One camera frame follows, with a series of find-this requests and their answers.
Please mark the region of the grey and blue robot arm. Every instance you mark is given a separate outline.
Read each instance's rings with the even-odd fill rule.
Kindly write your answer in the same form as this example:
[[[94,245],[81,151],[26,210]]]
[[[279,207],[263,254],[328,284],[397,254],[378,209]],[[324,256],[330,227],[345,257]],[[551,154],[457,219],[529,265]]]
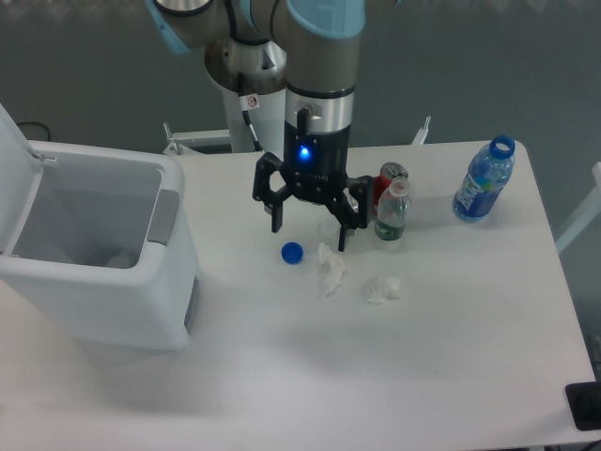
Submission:
[[[362,1],[150,1],[177,53],[205,52],[209,76],[240,99],[285,94],[280,154],[262,151],[254,199],[271,228],[289,197],[320,205],[340,226],[340,248],[369,226],[374,180],[347,173],[366,6]]]

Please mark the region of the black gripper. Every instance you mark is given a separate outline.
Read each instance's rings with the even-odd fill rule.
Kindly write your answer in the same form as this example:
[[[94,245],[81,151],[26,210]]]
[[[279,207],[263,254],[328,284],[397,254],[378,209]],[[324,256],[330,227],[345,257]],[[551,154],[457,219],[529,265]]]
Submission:
[[[347,247],[350,230],[366,229],[373,216],[374,178],[347,176],[347,150],[350,127],[332,133],[307,134],[285,124],[284,160],[264,152],[254,171],[252,197],[262,202],[271,217],[271,232],[283,225],[283,204],[291,196],[325,205],[340,224],[338,251]],[[278,173],[284,185],[274,191],[270,180]]]

